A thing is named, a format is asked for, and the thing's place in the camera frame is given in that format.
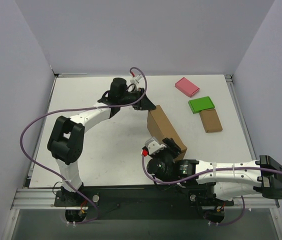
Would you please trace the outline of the large brown cardboard box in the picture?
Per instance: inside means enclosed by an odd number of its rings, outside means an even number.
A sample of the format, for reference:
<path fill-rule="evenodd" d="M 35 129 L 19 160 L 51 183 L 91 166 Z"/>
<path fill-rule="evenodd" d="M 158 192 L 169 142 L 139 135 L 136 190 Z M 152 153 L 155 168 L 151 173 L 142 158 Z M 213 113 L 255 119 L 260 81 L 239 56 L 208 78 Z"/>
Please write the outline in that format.
<path fill-rule="evenodd" d="M 148 111 L 147 129 L 150 135 L 155 137 L 160 143 L 163 143 L 162 140 L 165 138 L 172 138 L 181 150 L 180 155 L 175 158 L 175 161 L 184 159 L 188 148 L 181 140 L 180 136 L 160 105 L 156 105 L 156 109 Z"/>

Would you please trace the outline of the small brown cardboard box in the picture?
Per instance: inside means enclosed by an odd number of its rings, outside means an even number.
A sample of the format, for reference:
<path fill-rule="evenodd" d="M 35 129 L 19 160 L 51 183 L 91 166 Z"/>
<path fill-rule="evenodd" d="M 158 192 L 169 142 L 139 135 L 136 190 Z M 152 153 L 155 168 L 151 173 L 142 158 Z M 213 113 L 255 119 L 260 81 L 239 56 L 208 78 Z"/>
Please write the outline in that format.
<path fill-rule="evenodd" d="M 199 113 L 206 133 L 217 133 L 223 130 L 219 116 L 215 109 L 206 109 Z"/>

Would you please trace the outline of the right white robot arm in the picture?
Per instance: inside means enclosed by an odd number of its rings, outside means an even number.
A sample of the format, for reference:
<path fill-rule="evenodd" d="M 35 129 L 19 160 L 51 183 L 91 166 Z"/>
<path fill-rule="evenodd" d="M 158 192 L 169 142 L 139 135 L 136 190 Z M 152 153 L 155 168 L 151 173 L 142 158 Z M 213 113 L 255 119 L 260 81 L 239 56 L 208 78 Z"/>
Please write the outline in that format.
<path fill-rule="evenodd" d="M 267 199 L 282 200 L 282 165 L 269 155 L 239 163 L 221 163 L 176 158 L 180 147 L 172 138 L 158 142 L 152 137 L 141 152 L 150 157 L 143 169 L 148 178 L 161 185 L 181 188 L 208 188 L 208 195 L 220 201 L 260 194 Z"/>

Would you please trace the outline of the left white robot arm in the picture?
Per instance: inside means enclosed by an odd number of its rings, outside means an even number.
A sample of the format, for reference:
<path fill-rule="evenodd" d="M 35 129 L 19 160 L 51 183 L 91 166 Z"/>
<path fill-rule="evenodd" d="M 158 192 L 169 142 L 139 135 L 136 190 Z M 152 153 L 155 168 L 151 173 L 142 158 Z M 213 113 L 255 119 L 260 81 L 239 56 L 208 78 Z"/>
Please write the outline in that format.
<path fill-rule="evenodd" d="M 83 186 L 80 178 L 78 159 L 82 154 L 85 133 L 102 121 L 116 115 L 121 105 L 132 106 L 137 111 L 155 110 L 156 106 L 145 94 L 146 89 L 138 87 L 141 75 L 130 80 L 133 87 L 129 91 L 127 81 L 121 77 L 112 80 L 110 89 L 94 105 L 94 109 L 86 110 L 71 117 L 60 116 L 56 119 L 47 149 L 59 167 L 60 174 L 65 178 L 61 189 L 66 192 L 65 199 L 73 206 L 82 203 L 84 194 L 79 190 Z"/>

